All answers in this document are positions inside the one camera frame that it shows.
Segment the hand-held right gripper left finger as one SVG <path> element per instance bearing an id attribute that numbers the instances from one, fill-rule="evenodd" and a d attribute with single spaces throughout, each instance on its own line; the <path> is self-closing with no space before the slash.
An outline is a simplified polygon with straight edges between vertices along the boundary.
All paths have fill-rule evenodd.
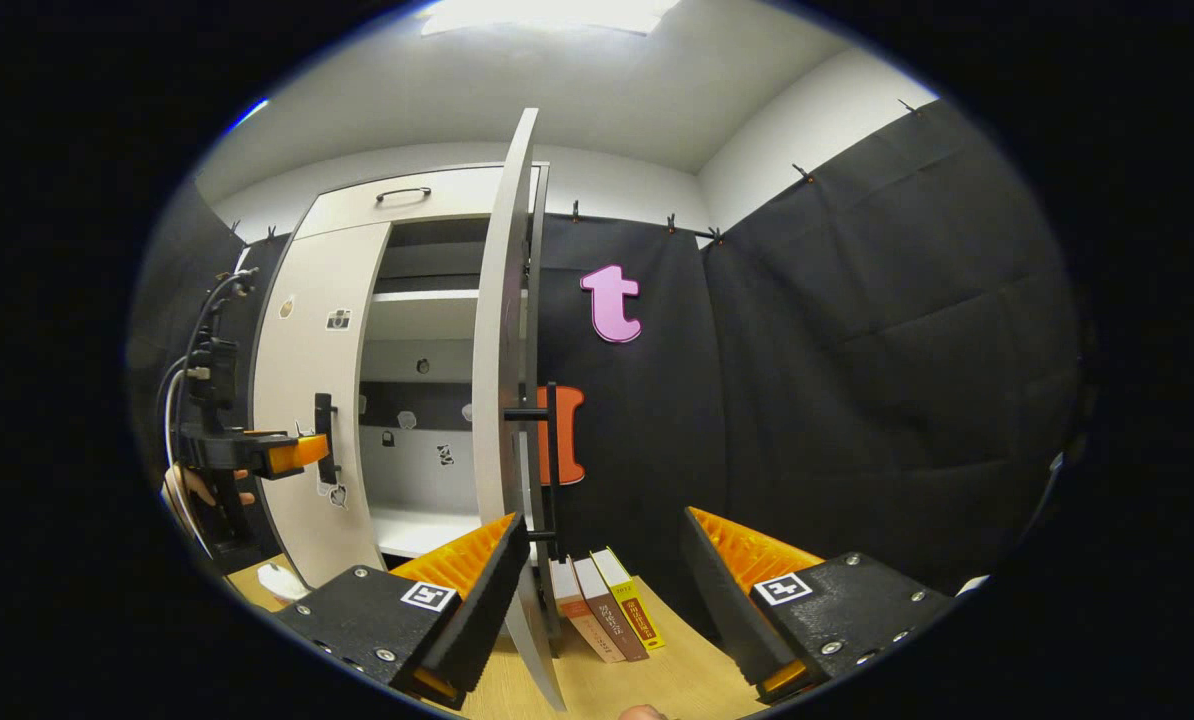
<path id="1" fill-rule="evenodd" d="M 395 570 L 351 566 L 272 619 L 373 684 L 460 710 L 529 555 L 523 516 L 510 512 Z"/>

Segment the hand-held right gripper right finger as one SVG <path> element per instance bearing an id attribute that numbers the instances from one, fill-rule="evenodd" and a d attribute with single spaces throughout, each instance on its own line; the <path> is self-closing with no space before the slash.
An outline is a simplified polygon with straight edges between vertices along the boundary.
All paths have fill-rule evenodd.
<path id="1" fill-rule="evenodd" d="M 763 704 L 858 673 L 954 603 L 866 553 L 821 559 L 693 506 L 681 553 L 722 651 Z"/>

